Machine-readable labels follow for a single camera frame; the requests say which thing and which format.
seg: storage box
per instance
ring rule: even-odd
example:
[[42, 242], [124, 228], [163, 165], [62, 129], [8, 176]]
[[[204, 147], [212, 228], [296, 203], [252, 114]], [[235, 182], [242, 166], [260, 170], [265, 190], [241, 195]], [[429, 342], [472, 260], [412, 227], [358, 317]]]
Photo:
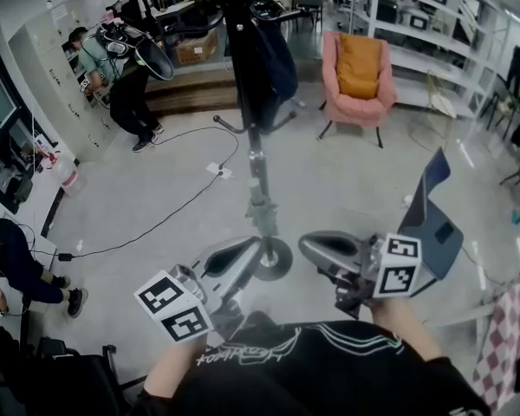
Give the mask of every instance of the storage box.
[[215, 29], [210, 29], [202, 38], [185, 39], [175, 50], [179, 63], [188, 65], [208, 60], [216, 52], [217, 45], [218, 34]]

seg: concrete floor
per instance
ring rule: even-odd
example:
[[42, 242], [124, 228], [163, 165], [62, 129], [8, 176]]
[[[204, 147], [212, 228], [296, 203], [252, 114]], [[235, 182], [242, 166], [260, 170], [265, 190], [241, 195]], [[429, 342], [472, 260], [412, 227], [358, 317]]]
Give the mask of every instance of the concrete floor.
[[[394, 107], [381, 128], [385, 149], [377, 147], [372, 129], [332, 127], [324, 141], [315, 140], [324, 119], [321, 83], [301, 84], [298, 95], [308, 103], [298, 117], [264, 141], [270, 189], [279, 205], [281, 238], [294, 253], [289, 274], [274, 283], [253, 279], [242, 296], [245, 312], [259, 298], [270, 304], [274, 321], [312, 322], [346, 319], [334, 308], [334, 287], [302, 257], [298, 238], [305, 232], [343, 230], [359, 237], [375, 231], [397, 230], [405, 214], [403, 198], [413, 194], [432, 154], [408, 136], [413, 120], [443, 133], [445, 118]], [[280, 111], [286, 114], [288, 106]], [[239, 112], [188, 114], [162, 120], [162, 139], [196, 127], [213, 126], [220, 114], [239, 125]], [[500, 139], [502, 131], [486, 132], [486, 119], [454, 122], [446, 156], [451, 177], [432, 194], [432, 200], [465, 234], [465, 248], [474, 248], [489, 277], [504, 281], [520, 271], [517, 239], [520, 225], [511, 222], [513, 206], [520, 207], [520, 186], [511, 190], [499, 181], [517, 169], [515, 153]], [[437, 149], [443, 140], [417, 127], [413, 137]], [[153, 233], [127, 247], [97, 256], [55, 262], [57, 275], [69, 274], [75, 286], [89, 291], [77, 319], [49, 306], [36, 319], [35, 333], [63, 339], [82, 353], [99, 353], [103, 344], [118, 348], [120, 381], [147, 372], [166, 345], [158, 327], [146, 317], [133, 292], [159, 270], [189, 263], [203, 248], [229, 237], [256, 234], [244, 217], [249, 193], [247, 139], [228, 167], [233, 178], [218, 180], [207, 192]], [[188, 134], [142, 154], [134, 154], [134, 138], [121, 132], [103, 161], [81, 165], [86, 188], [64, 198], [49, 239], [59, 251], [85, 253], [126, 242], [179, 208], [207, 185], [205, 168], [224, 160], [233, 149], [228, 134], [206, 130]], [[481, 280], [464, 254], [449, 276], [412, 300], [420, 318], [462, 312], [489, 294], [492, 284]], [[475, 325], [434, 331], [445, 353], [470, 378], [477, 350]]]

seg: pink chair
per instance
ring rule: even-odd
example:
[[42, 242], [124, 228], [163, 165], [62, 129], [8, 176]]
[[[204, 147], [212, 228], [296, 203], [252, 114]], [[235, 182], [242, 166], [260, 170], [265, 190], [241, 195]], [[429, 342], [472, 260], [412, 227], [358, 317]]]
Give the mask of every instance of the pink chair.
[[386, 111], [397, 101], [397, 94], [393, 86], [389, 45], [383, 40], [378, 41], [381, 42], [381, 58], [377, 97], [367, 101], [354, 99], [339, 92], [335, 68], [341, 48], [340, 35], [340, 32], [324, 31], [323, 33], [322, 76], [326, 101], [322, 103], [320, 109], [325, 108], [328, 124], [318, 136], [318, 140], [323, 138], [334, 121], [354, 123], [361, 127], [375, 127], [378, 144], [380, 148], [383, 148], [380, 123], [384, 120]]

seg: checkered cloth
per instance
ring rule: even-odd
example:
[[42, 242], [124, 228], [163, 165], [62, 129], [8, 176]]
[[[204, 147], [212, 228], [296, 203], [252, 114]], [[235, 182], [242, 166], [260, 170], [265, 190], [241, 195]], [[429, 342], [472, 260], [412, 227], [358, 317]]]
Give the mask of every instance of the checkered cloth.
[[493, 412], [514, 396], [519, 358], [520, 278], [495, 302], [489, 331], [472, 376], [476, 393]]

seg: sneaker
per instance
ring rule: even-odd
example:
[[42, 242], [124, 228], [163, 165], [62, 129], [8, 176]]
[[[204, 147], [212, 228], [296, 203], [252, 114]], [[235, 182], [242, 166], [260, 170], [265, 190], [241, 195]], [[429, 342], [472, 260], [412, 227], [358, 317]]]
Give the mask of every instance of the sneaker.
[[71, 284], [71, 279], [69, 276], [54, 276], [54, 279], [52, 279], [50, 284], [61, 289], [66, 289]]
[[139, 140], [139, 143], [137, 143], [137, 145], [135, 145], [133, 147], [133, 152], [141, 153], [141, 152], [145, 151], [151, 144], [152, 144], [152, 142], [150, 140]]
[[81, 314], [83, 305], [88, 299], [88, 291], [84, 288], [69, 291], [68, 314], [74, 319]]

